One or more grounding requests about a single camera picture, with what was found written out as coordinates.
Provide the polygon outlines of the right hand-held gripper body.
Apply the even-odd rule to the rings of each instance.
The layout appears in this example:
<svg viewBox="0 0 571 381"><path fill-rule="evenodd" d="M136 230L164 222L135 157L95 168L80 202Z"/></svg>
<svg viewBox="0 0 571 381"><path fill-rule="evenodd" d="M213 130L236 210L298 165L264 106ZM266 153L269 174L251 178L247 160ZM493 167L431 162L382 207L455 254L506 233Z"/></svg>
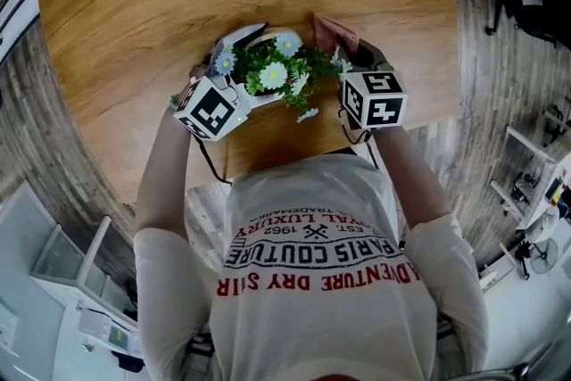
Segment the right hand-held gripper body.
<svg viewBox="0 0 571 381"><path fill-rule="evenodd" d="M403 123L408 93L401 75L387 62L340 75L341 105L351 130L397 127Z"/></svg>

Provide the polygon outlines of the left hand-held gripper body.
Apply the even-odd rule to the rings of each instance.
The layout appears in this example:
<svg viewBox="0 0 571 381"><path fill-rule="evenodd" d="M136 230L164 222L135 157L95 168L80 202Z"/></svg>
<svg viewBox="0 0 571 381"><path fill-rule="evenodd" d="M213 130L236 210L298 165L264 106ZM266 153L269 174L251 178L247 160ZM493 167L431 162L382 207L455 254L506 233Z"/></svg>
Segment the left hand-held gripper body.
<svg viewBox="0 0 571 381"><path fill-rule="evenodd" d="M248 120L250 111L244 85L218 74L210 56L191 69L188 84L174 98L174 117L206 141L225 137Z"/></svg>

